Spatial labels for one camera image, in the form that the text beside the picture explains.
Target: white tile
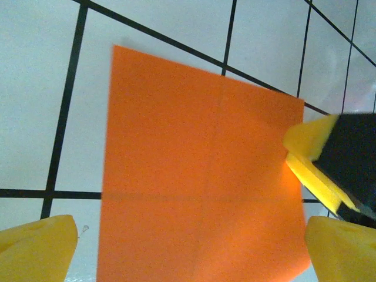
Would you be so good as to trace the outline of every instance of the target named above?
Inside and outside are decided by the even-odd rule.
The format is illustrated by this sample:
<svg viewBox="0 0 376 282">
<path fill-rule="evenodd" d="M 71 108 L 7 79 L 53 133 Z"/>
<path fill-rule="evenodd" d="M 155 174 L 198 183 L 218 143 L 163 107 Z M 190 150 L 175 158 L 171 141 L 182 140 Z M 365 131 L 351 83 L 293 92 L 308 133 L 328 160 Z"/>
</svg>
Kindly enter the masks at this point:
<svg viewBox="0 0 376 282">
<path fill-rule="evenodd" d="M 328 113 L 340 113 L 350 43 L 312 10 L 300 98 Z"/>
<path fill-rule="evenodd" d="M 223 61 L 232 1 L 97 0 L 95 2 Z"/>
<path fill-rule="evenodd" d="M 252 84 L 252 85 L 256 85 L 256 86 L 258 86 L 258 87 L 262 87 L 262 86 L 260 86 L 260 85 L 258 85 L 258 84 L 256 84 L 256 83 L 254 83 L 254 82 L 252 82 L 252 81 L 250 81 L 250 80 L 248 80 L 248 79 L 246 79 L 246 78 L 240 76 L 240 75 L 236 75 L 236 74 L 233 73 L 233 72 L 229 72 L 229 71 L 227 71 L 227 72 L 226 72 L 226 77 L 227 77 L 227 78 L 233 78 L 233 79 L 236 79 L 236 80 L 239 80 L 239 81 L 242 81 L 242 82 L 246 82 L 246 83 L 249 83 L 249 84 Z"/>
<path fill-rule="evenodd" d="M 304 203 L 305 222 L 308 222 L 311 216 L 327 216 L 328 210 L 321 203 Z"/>
<path fill-rule="evenodd" d="M 229 65 L 296 95 L 308 4 L 238 0 Z"/>
<path fill-rule="evenodd" d="M 1 2 L 2 188 L 46 187 L 78 8 L 73 1 Z"/>
<path fill-rule="evenodd" d="M 300 274 L 291 282 L 318 282 L 318 278 L 316 276 L 316 272 L 313 268 L 313 265 L 311 264 L 311 266 L 305 272 Z"/>
<path fill-rule="evenodd" d="M 376 3 L 359 0 L 353 42 L 376 62 Z"/>
<path fill-rule="evenodd" d="M 0 198 L 0 230 L 37 221 L 41 218 L 43 199 Z"/>
<path fill-rule="evenodd" d="M 301 185 L 301 196 L 303 199 L 316 199 L 303 184 Z"/>
<path fill-rule="evenodd" d="M 96 281 L 100 200 L 55 199 L 52 202 L 51 216 L 59 214 L 73 216 L 79 235 L 65 281 Z"/>
<path fill-rule="evenodd" d="M 221 68 L 97 12 L 89 11 L 56 190 L 102 189 L 112 45 L 118 44 L 211 72 Z"/>
<path fill-rule="evenodd" d="M 308 107 L 304 107 L 303 122 L 311 122 L 313 120 L 323 118 L 325 115 L 316 112 Z"/>
<path fill-rule="evenodd" d="M 376 68 L 355 48 L 351 51 L 345 112 L 372 112 L 376 93 Z"/>
<path fill-rule="evenodd" d="M 351 39 L 357 0 L 314 0 L 313 4 Z"/>
</svg>

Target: orange square sheet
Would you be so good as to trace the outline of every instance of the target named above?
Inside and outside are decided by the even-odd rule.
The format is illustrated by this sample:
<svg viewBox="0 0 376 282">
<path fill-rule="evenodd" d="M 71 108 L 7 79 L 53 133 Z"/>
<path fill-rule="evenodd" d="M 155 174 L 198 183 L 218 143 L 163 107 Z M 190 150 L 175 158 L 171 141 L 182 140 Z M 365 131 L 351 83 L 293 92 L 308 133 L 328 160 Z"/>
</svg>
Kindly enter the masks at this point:
<svg viewBox="0 0 376 282">
<path fill-rule="evenodd" d="M 294 97 L 115 46 L 98 281 L 290 281 L 310 262 Z"/>
</svg>

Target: yellow foam pad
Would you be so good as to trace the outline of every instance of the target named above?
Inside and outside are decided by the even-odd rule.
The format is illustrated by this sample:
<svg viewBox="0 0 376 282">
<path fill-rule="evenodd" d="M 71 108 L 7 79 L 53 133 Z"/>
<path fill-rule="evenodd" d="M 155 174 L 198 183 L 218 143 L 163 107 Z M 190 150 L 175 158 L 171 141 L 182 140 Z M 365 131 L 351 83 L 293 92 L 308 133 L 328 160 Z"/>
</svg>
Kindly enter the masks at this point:
<svg viewBox="0 0 376 282">
<path fill-rule="evenodd" d="M 305 241 L 320 282 L 376 281 L 376 229 L 314 216 Z"/>
<path fill-rule="evenodd" d="M 301 123 L 289 128 L 283 140 L 283 145 L 289 151 L 286 161 L 290 169 L 334 214 L 337 214 L 341 202 L 359 211 L 347 194 L 312 164 L 320 157 L 337 120 L 338 115 L 329 115 L 313 122 Z"/>
<path fill-rule="evenodd" d="M 0 281 L 64 281 L 77 238 L 68 215 L 0 231 Z"/>
</svg>

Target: tile grid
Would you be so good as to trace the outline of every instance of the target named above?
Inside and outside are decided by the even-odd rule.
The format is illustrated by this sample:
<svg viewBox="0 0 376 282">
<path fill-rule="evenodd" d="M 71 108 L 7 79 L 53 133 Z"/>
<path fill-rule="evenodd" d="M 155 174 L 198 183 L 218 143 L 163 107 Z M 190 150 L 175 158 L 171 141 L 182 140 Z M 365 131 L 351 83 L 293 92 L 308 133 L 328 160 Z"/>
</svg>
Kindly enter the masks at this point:
<svg viewBox="0 0 376 282">
<path fill-rule="evenodd" d="M 68 72 L 66 76 L 66 83 L 65 88 L 63 91 L 63 98 L 62 98 L 62 104 L 61 104 L 61 111 L 59 114 L 59 120 L 58 120 L 58 126 L 56 128 L 56 136 L 53 146 L 53 152 L 50 162 L 50 168 L 49 168 L 49 174 L 48 174 L 48 180 L 46 184 L 46 190 L 15 190 L 15 189 L 0 189 L 0 198 L 43 198 L 43 206 L 42 206 L 42 212 L 41 212 L 41 218 L 46 218 L 50 215 L 51 212 L 51 206 L 52 206 L 52 200 L 53 199 L 97 199 L 99 200 L 101 198 L 101 193 L 99 192 L 70 192 L 70 191 L 55 191 L 55 183 L 56 183 L 56 177 L 58 172 L 58 166 L 59 166 L 59 160 L 61 156 L 61 150 L 62 150 L 62 144 L 63 144 L 63 138 L 65 134 L 65 127 L 66 122 L 68 118 L 68 112 L 69 112 L 69 105 L 71 102 L 72 97 L 72 91 L 73 91 L 73 84 L 75 80 L 75 73 L 77 70 L 78 65 L 78 59 L 79 59 L 79 52 L 80 52 L 80 45 L 82 43 L 82 37 L 83 37 L 83 30 L 85 27 L 85 21 L 86 21 L 86 15 L 88 12 L 88 9 L 92 9 L 102 15 L 108 16 L 118 22 L 121 22 L 131 28 L 137 29 L 138 31 L 141 31 L 145 34 L 148 34 L 156 39 L 159 39 L 171 46 L 177 47 L 178 49 L 181 49 L 183 51 L 186 51 L 187 53 L 194 55 L 200 59 L 203 59 L 207 62 L 210 62 L 216 66 L 219 66 L 222 68 L 222 75 L 226 74 L 226 71 L 230 71 L 235 73 L 236 75 L 239 75 L 251 82 L 254 82 L 256 84 L 259 84 L 260 86 L 263 86 L 265 88 L 271 89 L 271 90 L 277 90 L 279 92 L 283 92 L 274 86 L 271 86 L 261 80 L 258 80 L 254 77 L 252 77 L 249 74 L 246 74 L 234 67 L 231 67 L 227 64 L 228 58 L 229 58 L 229 51 L 230 51 L 230 42 L 231 42 L 231 34 L 232 34 L 232 28 L 233 28 L 233 22 L 235 17 L 235 11 L 236 11 L 236 0 L 233 0 L 232 8 L 231 8 L 231 14 L 230 14 L 230 22 L 229 22 L 229 30 L 227 35 L 227 42 L 226 42 L 226 49 L 225 49 L 225 55 L 223 62 L 220 62 L 200 51 L 197 51 L 185 44 L 180 43 L 179 41 L 176 41 L 168 36 L 165 36 L 157 31 L 154 31 L 146 26 L 143 26 L 125 16 L 122 16 L 114 11 L 111 11 L 110 9 L 107 9 L 101 5 L 98 5 L 90 0 L 72 0 L 80 4 L 79 13 L 78 13 L 78 20 L 76 24 L 76 31 L 75 36 L 73 39 L 73 45 L 72 45 L 72 51 L 71 51 L 71 57 L 69 60 L 69 67 Z M 351 44 L 351 48 L 354 47 L 357 51 L 359 51 L 362 56 L 364 56 L 372 65 L 376 67 L 376 63 L 374 63 L 356 44 L 353 43 L 353 36 L 354 36 L 354 27 L 355 27 L 355 17 L 354 17 L 354 26 L 352 29 L 352 37 L 349 39 L 344 35 L 344 33 L 337 28 L 314 4 L 312 3 L 312 0 L 304 0 L 306 3 L 309 4 L 308 9 L 308 15 L 307 15 L 307 24 L 305 28 L 305 36 L 304 36 L 304 47 L 303 47 L 303 54 L 302 54 L 302 61 L 301 61 L 301 69 L 300 69 L 300 78 L 299 78 L 299 85 L 301 82 L 301 73 L 303 71 L 304 66 L 304 55 L 305 55 L 305 48 L 306 48 L 306 42 L 307 42 L 307 33 L 308 33 L 308 27 L 309 27 L 309 19 L 311 10 L 315 10 L 316 13 L 319 14 L 329 25 L 331 25 L 332 28 L 334 28 L 345 40 L 347 40 Z M 322 113 L 324 115 L 327 115 L 328 113 L 309 104 L 305 103 L 305 106 L 318 112 Z M 303 203 L 319 203 L 316 199 L 303 199 Z"/>
</svg>

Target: white tiled floor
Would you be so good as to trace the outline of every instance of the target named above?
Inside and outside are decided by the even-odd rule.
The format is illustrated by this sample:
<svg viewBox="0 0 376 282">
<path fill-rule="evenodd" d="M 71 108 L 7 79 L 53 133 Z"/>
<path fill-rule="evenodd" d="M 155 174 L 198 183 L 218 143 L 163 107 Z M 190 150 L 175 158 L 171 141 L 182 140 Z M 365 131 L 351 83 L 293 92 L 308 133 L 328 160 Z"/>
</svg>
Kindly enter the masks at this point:
<svg viewBox="0 0 376 282">
<path fill-rule="evenodd" d="M 98 4 L 223 61 L 232 1 L 98 0 Z M 314 5 L 351 38 L 356 0 L 330 4 L 314 0 Z M 78 10 L 72 0 L 2 2 L 0 189 L 46 186 Z M 307 14 L 304 0 L 238 0 L 229 65 L 296 95 Z M 354 42 L 374 61 L 375 14 L 374 0 L 358 1 Z M 221 72 L 218 66 L 89 9 L 56 190 L 101 191 L 112 44 Z M 350 43 L 312 9 L 300 97 L 329 113 L 341 112 L 349 51 Z M 246 80 L 229 71 L 226 75 Z M 372 111 L 375 92 L 376 67 L 352 48 L 345 111 Z M 304 121 L 320 117 L 305 107 Z M 305 188 L 302 194 L 313 199 Z M 42 202 L 0 197 L 5 215 L 0 229 L 39 219 Z M 319 203 L 305 203 L 304 210 L 306 218 L 327 215 Z M 66 281 L 95 280 L 99 211 L 99 200 L 53 200 L 51 215 L 72 214 L 79 232 L 89 226 L 79 239 Z M 317 278 L 311 267 L 294 281 Z"/>
<path fill-rule="evenodd" d="M 238 0 L 229 65 L 296 95 L 307 13 L 304 1 Z"/>
<path fill-rule="evenodd" d="M 376 3 L 374 0 L 359 0 L 354 43 L 376 62 Z"/>
<path fill-rule="evenodd" d="M 312 10 L 300 98 L 328 113 L 340 113 L 350 43 Z"/>
<path fill-rule="evenodd" d="M 348 38 L 351 38 L 357 0 L 314 0 L 313 4 Z"/>
</svg>

